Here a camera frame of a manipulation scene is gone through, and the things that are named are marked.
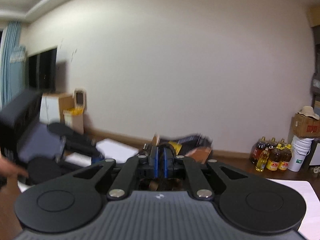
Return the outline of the person's left hand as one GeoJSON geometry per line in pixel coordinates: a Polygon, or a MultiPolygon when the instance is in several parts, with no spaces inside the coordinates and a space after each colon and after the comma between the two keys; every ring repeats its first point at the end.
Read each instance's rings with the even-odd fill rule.
{"type": "Polygon", "coordinates": [[[0,157],[0,175],[1,177],[16,177],[24,176],[29,177],[26,169],[16,165],[15,163],[10,162],[7,158],[1,155],[0,157]]]}

